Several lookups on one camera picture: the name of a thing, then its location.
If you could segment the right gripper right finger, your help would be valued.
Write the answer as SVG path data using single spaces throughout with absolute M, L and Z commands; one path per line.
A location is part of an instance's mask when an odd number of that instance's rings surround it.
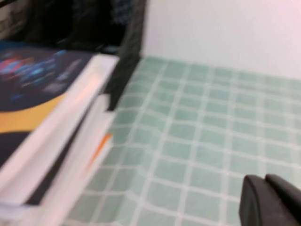
M 275 190 L 286 209 L 301 225 L 301 190 L 275 174 L 267 174 L 265 180 Z

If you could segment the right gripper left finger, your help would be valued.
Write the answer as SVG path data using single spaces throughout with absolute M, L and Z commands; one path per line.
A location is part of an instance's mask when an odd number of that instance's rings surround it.
M 239 205 L 242 226 L 293 226 L 287 210 L 272 186 L 263 178 L 247 175 L 243 180 Z

